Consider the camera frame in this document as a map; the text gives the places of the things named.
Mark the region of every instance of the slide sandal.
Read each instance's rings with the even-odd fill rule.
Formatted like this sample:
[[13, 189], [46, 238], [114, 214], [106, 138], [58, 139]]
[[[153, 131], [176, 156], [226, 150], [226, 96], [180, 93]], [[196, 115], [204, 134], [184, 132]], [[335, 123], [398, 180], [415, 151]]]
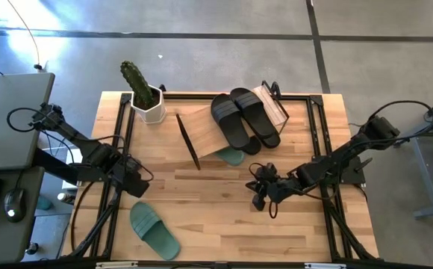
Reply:
[[238, 166], [245, 159], [245, 154], [243, 154], [241, 150], [233, 149], [230, 146], [227, 146], [226, 148], [221, 149], [214, 154], [223, 161], [226, 161], [231, 166]]
[[230, 97], [258, 138], [270, 138], [277, 132], [256, 94], [245, 88], [236, 88], [230, 92]]
[[241, 150], [249, 143], [248, 134], [243, 127], [240, 111], [228, 94], [219, 94], [211, 101], [211, 116], [222, 130], [228, 144]]
[[260, 150], [261, 143], [255, 136], [250, 137], [249, 144], [243, 149], [243, 151], [249, 155], [255, 155], [256, 153], [260, 152]]
[[278, 132], [276, 132], [270, 138], [261, 139], [261, 143], [268, 149], [274, 149], [281, 143], [281, 139]]
[[137, 202], [130, 210], [130, 224], [140, 239], [163, 259], [174, 259], [180, 252], [180, 244], [150, 205]]

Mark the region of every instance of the cactus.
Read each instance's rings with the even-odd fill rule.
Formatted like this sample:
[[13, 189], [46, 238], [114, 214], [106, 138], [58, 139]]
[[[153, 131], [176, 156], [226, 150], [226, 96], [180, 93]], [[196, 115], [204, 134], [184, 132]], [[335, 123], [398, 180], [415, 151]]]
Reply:
[[120, 65], [120, 72], [134, 91], [133, 102], [135, 106], [147, 110], [156, 105], [150, 86], [134, 63], [124, 61], [122, 65]]

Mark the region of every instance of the concrete floor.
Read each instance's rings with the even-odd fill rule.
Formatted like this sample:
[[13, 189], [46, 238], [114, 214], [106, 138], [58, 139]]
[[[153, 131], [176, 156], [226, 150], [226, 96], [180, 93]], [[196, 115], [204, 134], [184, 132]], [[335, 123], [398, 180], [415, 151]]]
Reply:
[[[305, 40], [304, 35], [312, 33], [305, 0], [13, 1], [30, 28], [57, 30], [46, 32], [51, 36], [69, 36], [62, 31], [91, 31], [96, 36], [36, 38], [41, 62], [57, 76], [51, 101], [63, 106], [68, 122], [86, 135], [92, 130], [100, 93], [129, 90], [119, 73], [123, 60], [134, 61], [149, 83], [165, 84], [169, 90], [229, 90], [254, 87], [266, 79], [277, 81], [283, 92], [322, 93], [325, 78], [321, 80], [320, 73], [325, 67], [327, 90], [343, 94], [354, 123], [363, 123], [379, 106], [397, 99], [433, 105], [433, 38], [386, 38], [433, 37], [433, 0], [312, 2], [321, 35], [381, 38], [321, 41], [323, 66], [316, 61], [319, 42]], [[0, 1], [2, 28], [22, 28], [5, 1]], [[110, 38], [125, 37], [122, 32], [163, 33], [164, 38]], [[168, 33], [279, 36], [195, 39]], [[27, 32], [0, 36], [2, 72], [34, 72], [36, 60]], [[382, 114], [404, 131], [420, 121], [424, 111], [402, 107]], [[430, 202], [410, 146], [364, 156], [374, 157], [365, 174], [380, 256], [391, 262], [433, 265], [433, 217], [412, 217]], [[56, 226], [65, 227], [64, 219], [56, 220]], [[60, 235], [55, 241], [60, 242]]]

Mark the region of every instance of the hexagonal white pot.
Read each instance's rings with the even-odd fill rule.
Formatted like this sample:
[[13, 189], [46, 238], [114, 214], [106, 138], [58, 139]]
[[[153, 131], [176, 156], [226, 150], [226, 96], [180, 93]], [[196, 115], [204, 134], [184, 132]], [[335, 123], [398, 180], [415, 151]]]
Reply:
[[151, 85], [149, 85], [149, 86], [150, 86], [150, 89], [152, 89], [154, 92], [159, 93], [159, 95], [160, 95], [159, 103], [155, 107], [149, 108], [147, 110], [140, 109], [140, 108], [134, 106], [134, 92], [132, 92], [132, 100], [130, 102], [130, 105], [135, 110], [135, 112], [137, 112], [137, 114], [140, 115], [143, 122], [145, 122], [146, 124], [158, 124], [158, 123], [161, 123], [163, 121], [163, 119], [165, 118], [165, 115], [166, 115], [166, 108], [165, 108], [165, 104], [163, 102], [163, 93], [162, 93], [161, 89], [153, 87]]

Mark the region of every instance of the wooden tabletop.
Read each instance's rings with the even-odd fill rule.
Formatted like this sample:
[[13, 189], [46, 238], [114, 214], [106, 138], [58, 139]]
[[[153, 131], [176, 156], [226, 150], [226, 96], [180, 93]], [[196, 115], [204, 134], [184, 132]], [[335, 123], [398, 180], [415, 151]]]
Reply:
[[[113, 134], [121, 93], [102, 93], [93, 137]], [[331, 145], [336, 149], [350, 139], [343, 97], [340, 94], [323, 94], [323, 101]], [[181, 136], [175, 114], [190, 113], [209, 103], [210, 100], [166, 99], [167, 116], [160, 125], [147, 126], [137, 115], [134, 121], [130, 153], [155, 175], [141, 200], [161, 216], [180, 242], [181, 252], [176, 260], [330, 261], [321, 201], [296, 195], [289, 197], [279, 205], [278, 216], [273, 220], [268, 215], [267, 207], [263, 211], [253, 207], [254, 193], [245, 187], [245, 183], [253, 180], [248, 171], [253, 162], [272, 162], [284, 175], [288, 170], [310, 161], [313, 146], [305, 103], [282, 102], [290, 119], [276, 149], [263, 148], [255, 156], [246, 156], [239, 167], [231, 167], [216, 156], [208, 155], [200, 159], [202, 169], [197, 170]], [[314, 112], [316, 119], [319, 119], [317, 109]], [[127, 115], [128, 110], [124, 116], [122, 135], [126, 130]], [[320, 134], [319, 120], [317, 127]], [[341, 185], [340, 189], [349, 227], [367, 250], [377, 256], [363, 194], [351, 185]], [[75, 222], [76, 244], [84, 239], [96, 221], [101, 192], [102, 184], [96, 183], [83, 199]], [[311, 193], [320, 194], [319, 190]], [[130, 226], [129, 210], [138, 200], [127, 193], [122, 194], [112, 260], [161, 260]], [[104, 248], [107, 230], [106, 224], [100, 250]], [[69, 234], [63, 255], [70, 253]], [[339, 229], [335, 229], [335, 234], [338, 249], [343, 253]]]

